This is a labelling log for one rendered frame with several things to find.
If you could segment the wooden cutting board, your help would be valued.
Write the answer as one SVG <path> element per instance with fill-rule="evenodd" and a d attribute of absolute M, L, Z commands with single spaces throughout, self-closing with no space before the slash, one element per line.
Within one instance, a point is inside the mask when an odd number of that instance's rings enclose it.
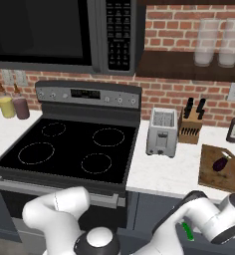
<path fill-rule="evenodd" d="M 221 171 L 214 171 L 213 163 L 227 152 L 231 158 Z M 207 187 L 235 193 L 235 155 L 227 148 L 204 144 L 201 148 L 198 183 Z"/>

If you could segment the purple eggplant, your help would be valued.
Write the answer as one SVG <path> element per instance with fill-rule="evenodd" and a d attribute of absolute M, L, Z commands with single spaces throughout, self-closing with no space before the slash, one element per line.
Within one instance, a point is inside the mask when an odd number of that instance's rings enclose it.
<path fill-rule="evenodd" d="M 231 156 L 227 152 L 222 152 L 222 154 L 223 156 L 217 159 L 212 165 L 214 171 L 223 170 L 228 160 L 231 158 Z"/>

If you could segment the black handled knife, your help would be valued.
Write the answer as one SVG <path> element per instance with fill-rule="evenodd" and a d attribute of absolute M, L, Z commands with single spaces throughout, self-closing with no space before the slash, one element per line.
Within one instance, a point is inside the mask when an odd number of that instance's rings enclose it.
<path fill-rule="evenodd" d="M 202 98 L 197 106 L 196 112 L 198 113 L 198 120 L 202 120 L 205 110 L 203 109 L 206 99 Z"/>
<path fill-rule="evenodd" d="M 187 101 L 186 107 L 184 109 L 184 116 L 183 116 L 185 119 L 189 118 L 190 112 L 193 107 L 193 100 L 194 100 L 193 98 L 189 98 Z"/>

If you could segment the silver toaster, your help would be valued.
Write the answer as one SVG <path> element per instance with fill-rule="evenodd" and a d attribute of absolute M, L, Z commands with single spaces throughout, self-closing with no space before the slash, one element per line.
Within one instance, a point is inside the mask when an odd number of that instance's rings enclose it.
<path fill-rule="evenodd" d="M 153 108 L 147 132 L 146 153 L 175 157 L 177 145 L 177 110 Z"/>

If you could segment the black and grey microwave oven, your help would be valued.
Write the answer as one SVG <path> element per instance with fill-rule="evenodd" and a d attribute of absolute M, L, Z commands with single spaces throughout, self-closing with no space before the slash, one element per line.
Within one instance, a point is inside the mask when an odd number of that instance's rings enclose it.
<path fill-rule="evenodd" d="M 100 74 L 95 0 L 0 0 L 0 69 L 131 76 L 145 13 L 138 0 L 101 0 Z"/>

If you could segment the dark grey cupboard front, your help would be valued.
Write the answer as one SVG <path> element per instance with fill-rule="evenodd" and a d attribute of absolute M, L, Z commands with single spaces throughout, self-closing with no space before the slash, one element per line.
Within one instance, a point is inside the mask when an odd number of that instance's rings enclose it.
<path fill-rule="evenodd" d="M 0 194 L 0 239 L 21 242 L 17 229 Z"/>
<path fill-rule="evenodd" d="M 130 223 L 131 228 L 118 231 L 121 255 L 129 255 L 147 244 L 154 225 L 179 201 L 179 198 L 140 193 L 135 217 Z M 223 245 L 213 245 L 200 233 L 194 233 L 194 240 L 188 241 L 179 224 L 176 225 L 176 230 L 184 255 L 235 255 L 235 239 Z"/>

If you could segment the yellow squeeze bottle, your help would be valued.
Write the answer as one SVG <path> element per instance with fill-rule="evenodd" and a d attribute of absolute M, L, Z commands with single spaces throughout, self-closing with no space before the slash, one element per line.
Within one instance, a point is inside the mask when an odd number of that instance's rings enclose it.
<path fill-rule="evenodd" d="M 0 85 L 0 109 L 4 118 L 11 119 L 15 117 L 12 98 L 6 93 L 2 85 Z"/>

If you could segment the dark wooden shelf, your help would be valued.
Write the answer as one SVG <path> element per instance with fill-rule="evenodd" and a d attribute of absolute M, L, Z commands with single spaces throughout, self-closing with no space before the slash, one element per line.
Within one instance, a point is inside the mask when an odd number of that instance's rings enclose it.
<path fill-rule="evenodd" d="M 217 54 L 208 67 L 197 67 L 193 56 L 192 52 L 144 51 L 135 74 L 143 78 L 235 83 L 235 66 L 220 67 Z"/>

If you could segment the wooden knife block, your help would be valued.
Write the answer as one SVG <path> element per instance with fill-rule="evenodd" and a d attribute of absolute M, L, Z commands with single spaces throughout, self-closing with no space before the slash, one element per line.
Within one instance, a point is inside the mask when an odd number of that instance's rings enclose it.
<path fill-rule="evenodd" d="M 198 118 L 196 108 L 192 108 L 189 117 L 184 117 L 184 110 L 181 110 L 178 120 L 178 141 L 181 143 L 197 144 L 199 133 L 202 128 L 202 120 Z"/>

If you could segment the black oven door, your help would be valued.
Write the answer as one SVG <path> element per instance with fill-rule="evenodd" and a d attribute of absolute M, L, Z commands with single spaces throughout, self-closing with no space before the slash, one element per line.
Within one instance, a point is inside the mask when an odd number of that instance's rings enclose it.
<path fill-rule="evenodd" d="M 15 218 L 22 218 L 24 205 L 35 198 L 35 195 L 6 190 L 1 190 L 0 193 L 10 215 Z M 127 209 L 125 207 L 106 208 L 91 205 L 90 208 L 80 217 L 79 224 L 81 229 L 86 231 L 100 226 L 117 231 L 119 227 L 126 227 Z"/>

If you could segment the black glass hob stove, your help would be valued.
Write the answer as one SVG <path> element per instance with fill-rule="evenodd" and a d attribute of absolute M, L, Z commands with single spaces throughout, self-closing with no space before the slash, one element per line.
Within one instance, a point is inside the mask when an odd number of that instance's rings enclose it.
<path fill-rule="evenodd" d="M 42 115 L 0 156 L 0 175 L 124 197 L 140 124 L 141 88 L 53 80 L 39 81 L 35 89 Z M 63 94 L 69 97 L 64 100 Z M 105 97 L 111 100 L 106 103 Z"/>

